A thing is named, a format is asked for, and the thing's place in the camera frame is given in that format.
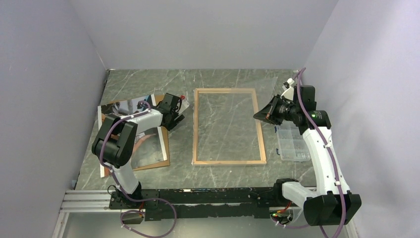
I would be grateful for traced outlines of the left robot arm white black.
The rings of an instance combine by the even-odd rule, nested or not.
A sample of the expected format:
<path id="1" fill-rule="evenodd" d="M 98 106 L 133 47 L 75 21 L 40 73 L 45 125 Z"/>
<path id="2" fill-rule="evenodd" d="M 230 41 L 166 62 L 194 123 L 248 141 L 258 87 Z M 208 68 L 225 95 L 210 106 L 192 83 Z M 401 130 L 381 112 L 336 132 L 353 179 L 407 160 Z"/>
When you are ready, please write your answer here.
<path id="1" fill-rule="evenodd" d="M 156 105 L 143 99 L 131 114 L 105 116 L 91 151 L 109 170 L 127 207 L 136 208 L 143 200 L 141 183 L 130 163 L 136 136 L 152 128 L 174 129 L 184 119 L 183 112 L 189 106 L 185 96 L 166 93 Z"/>

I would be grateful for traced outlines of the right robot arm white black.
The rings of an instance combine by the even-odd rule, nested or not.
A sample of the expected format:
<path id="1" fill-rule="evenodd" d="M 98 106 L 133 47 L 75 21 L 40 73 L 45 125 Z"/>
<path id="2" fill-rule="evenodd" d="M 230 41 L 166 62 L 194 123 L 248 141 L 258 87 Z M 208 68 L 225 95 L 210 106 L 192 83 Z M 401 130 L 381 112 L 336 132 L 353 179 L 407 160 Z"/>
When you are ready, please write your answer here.
<path id="1" fill-rule="evenodd" d="M 317 110 L 315 88 L 286 87 L 253 116 L 272 125 L 292 122 L 302 135 L 313 164 L 316 191 L 296 179 L 281 178 L 273 186 L 272 199 L 279 206 L 291 201 L 303 210 L 310 226 L 346 225 L 362 205 L 351 192 L 340 170 L 332 141 L 331 122 L 326 111 Z"/>

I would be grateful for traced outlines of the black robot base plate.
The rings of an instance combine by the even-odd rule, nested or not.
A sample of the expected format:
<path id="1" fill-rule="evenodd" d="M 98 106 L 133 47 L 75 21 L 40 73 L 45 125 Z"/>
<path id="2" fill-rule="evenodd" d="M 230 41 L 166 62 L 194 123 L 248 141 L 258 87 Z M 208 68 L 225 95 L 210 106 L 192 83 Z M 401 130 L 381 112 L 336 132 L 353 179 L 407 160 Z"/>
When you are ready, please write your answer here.
<path id="1" fill-rule="evenodd" d="M 110 210 L 142 210 L 146 221 L 163 219 L 253 217 L 268 219 L 278 210 L 296 205 L 278 186 L 194 189 L 143 189 L 143 200 L 129 201 L 119 191 L 110 193 Z"/>

